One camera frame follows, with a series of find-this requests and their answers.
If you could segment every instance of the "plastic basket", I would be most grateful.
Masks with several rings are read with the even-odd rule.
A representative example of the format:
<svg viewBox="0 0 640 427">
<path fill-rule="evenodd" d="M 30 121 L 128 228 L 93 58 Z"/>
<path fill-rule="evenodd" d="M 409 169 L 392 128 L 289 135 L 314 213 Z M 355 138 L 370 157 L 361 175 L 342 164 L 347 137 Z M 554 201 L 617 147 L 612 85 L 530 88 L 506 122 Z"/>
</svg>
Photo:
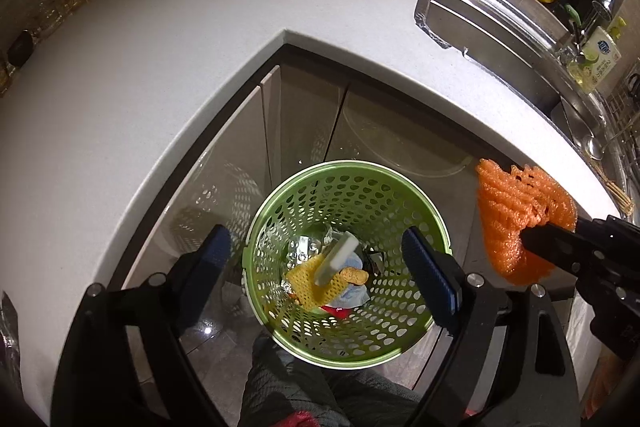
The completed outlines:
<svg viewBox="0 0 640 427">
<path fill-rule="evenodd" d="M 386 256 L 370 301 L 343 320 L 305 312 L 280 285 L 287 241 L 320 224 L 349 230 Z M 256 317 L 283 348 L 322 367 L 359 369 L 400 355 L 432 322 L 400 251 L 402 233 L 412 225 L 437 250 L 451 253 L 442 217 L 402 174 L 355 160 L 295 174 L 269 195 L 247 235 L 243 278 Z"/>
</svg>

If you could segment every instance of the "basket rim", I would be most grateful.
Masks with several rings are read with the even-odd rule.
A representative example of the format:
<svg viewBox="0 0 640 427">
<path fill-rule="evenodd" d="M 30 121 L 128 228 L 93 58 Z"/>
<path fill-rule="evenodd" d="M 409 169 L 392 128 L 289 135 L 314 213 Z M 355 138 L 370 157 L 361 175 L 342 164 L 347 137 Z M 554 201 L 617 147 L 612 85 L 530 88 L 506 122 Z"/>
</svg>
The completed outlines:
<svg viewBox="0 0 640 427">
<path fill-rule="evenodd" d="M 396 349 L 388 353 L 385 353 L 384 355 L 379 355 L 377 357 L 373 357 L 372 359 L 368 359 L 368 360 L 359 360 L 359 361 L 325 360 L 325 359 L 322 359 L 321 357 L 316 357 L 312 354 L 309 354 L 306 351 L 297 348 L 295 345 L 293 345 L 293 343 L 290 343 L 286 339 L 286 337 L 284 337 L 277 329 L 271 328 L 269 326 L 270 324 L 269 318 L 266 315 L 266 313 L 264 313 L 263 309 L 261 307 L 256 307 L 254 305 L 254 299 L 257 298 L 257 296 L 255 294 L 255 288 L 254 288 L 255 286 L 254 280 L 253 280 L 254 274 L 253 274 L 253 271 L 251 270 L 252 266 L 250 266 L 250 264 L 252 264 L 252 262 L 250 261 L 250 254 L 251 254 L 250 246 L 252 244 L 255 244 L 255 242 L 257 241 L 257 235 L 259 231 L 257 230 L 256 224 L 258 223 L 260 216 L 262 215 L 266 207 L 270 206 L 271 204 L 274 204 L 274 200 L 279 198 L 280 195 L 289 187 L 289 185 L 293 185 L 297 183 L 298 181 L 300 181 L 300 179 L 305 178 L 309 174 L 312 174 L 316 171 L 322 171 L 324 169 L 337 167 L 337 166 L 367 166 L 368 168 L 372 168 L 373 170 L 383 171 L 385 174 L 395 177 L 399 181 L 402 181 L 408 184 L 410 188 L 417 194 L 417 196 L 423 200 L 424 204 L 430 210 L 433 216 L 433 219 L 436 221 L 436 224 L 438 226 L 438 232 L 442 236 L 442 240 L 445 246 L 444 253 L 452 255 L 451 240 L 449 237 L 449 232 L 447 231 L 447 227 L 444 223 L 444 220 L 442 219 L 442 216 L 440 215 L 440 212 L 438 211 L 436 206 L 433 204 L 433 201 L 431 201 L 431 199 L 427 196 L 427 194 L 425 194 L 425 192 L 420 187 L 418 187 L 418 185 L 416 185 L 409 178 L 404 176 L 404 174 L 394 171 L 393 169 L 386 167 L 384 165 L 380 165 L 373 162 L 366 162 L 362 160 L 332 160 L 329 162 L 323 162 L 323 163 L 311 165 L 306 169 L 303 169 L 302 171 L 296 172 L 295 174 L 293 174 L 292 176 L 284 180 L 276 188 L 274 188 L 269 194 L 269 196 L 267 196 L 265 200 L 262 202 L 262 204 L 260 205 L 260 207 L 255 213 L 254 219 L 251 222 L 251 226 L 249 227 L 249 230 L 247 231 L 247 234 L 246 234 L 246 238 L 244 240 L 244 248 L 242 249 L 242 272 L 243 272 L 242 283 L 244 283 L 244 288 L 248 296 L 248 301 L 251 305 L 251 309 L 254 312 L 255 317 L 258 319 L 258 321 L 262 325 L 264 325 L 265 327 L 268 328 L 268 330 L 270 330 L 273 340 L 276 343 L 278 343 L 278 345 L 288 350 L 290 353 L 294 354 L 295 356 L 307 362 L 313 363 L 314 365 L 327 367 L 329 369 L 360 369 L 365 367 L 373 367 L 380 363 L 388 362 L 389 360 L 392 360 L 395 357 L 398 357 L 404 351 L 402 347 L 397 347 Z M 428 330 L 432 324 L 433 324 L 433 317 L 430 317 L 427 323 L 424 325 L 425 331 Z"/>
</svg>

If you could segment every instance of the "person's leg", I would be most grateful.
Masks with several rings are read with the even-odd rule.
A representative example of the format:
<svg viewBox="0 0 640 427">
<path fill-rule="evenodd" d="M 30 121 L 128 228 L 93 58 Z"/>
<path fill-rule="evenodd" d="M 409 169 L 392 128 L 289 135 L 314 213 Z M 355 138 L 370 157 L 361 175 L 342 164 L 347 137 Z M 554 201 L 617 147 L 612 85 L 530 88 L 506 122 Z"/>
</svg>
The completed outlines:
<svg viewBox="0 0 640 427">
<path fill-rule="evenodd" d="M 401 427 L 420 395 L 370 369 L 323 369 L 338 406 L 354 427 Z"/>
<path fill-rule="evenodd" d="M 309 411 L 322 427 L 353 427 L 320 368 L 261 335 L 254 344 L 254 365 L 244 387 L 238 427 L 271 427 L 296 411 Z"/>
</svg>

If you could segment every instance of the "blue logo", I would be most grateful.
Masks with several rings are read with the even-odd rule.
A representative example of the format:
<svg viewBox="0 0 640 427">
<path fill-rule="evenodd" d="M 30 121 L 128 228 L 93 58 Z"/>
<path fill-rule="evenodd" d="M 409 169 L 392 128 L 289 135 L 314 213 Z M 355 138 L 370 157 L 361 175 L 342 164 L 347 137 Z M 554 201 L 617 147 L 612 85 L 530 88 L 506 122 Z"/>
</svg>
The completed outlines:
<svg viewBox="0 0 640 427">
<path fill-rule="evenodd" d="M 611 51 L 606 41 L 598 41 L 598 48 L 605 55 L 609 55 L 609 52 Z"/>
</svg>

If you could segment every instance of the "dish soap bottle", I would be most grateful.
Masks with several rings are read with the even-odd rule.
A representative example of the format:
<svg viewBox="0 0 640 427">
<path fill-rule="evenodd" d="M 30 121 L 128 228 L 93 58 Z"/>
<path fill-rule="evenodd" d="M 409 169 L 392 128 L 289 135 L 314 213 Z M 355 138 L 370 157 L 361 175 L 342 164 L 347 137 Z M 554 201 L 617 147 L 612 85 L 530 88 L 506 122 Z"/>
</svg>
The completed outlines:
<svg viewBox="0 0 640 427">
<path fill-rule="evenodd" d="M 616 42 L 624 26 L 626 23 L 622 17 L 616 17 L 606 31 L 602 26 L 598 26 L 582 48 L 586 62 L 577 64 L 577 61 L 573 60 L 567 66 L 567 71 L 584 92 L 590 93 L 595 89 L 622 58 Z"/>
</svg>

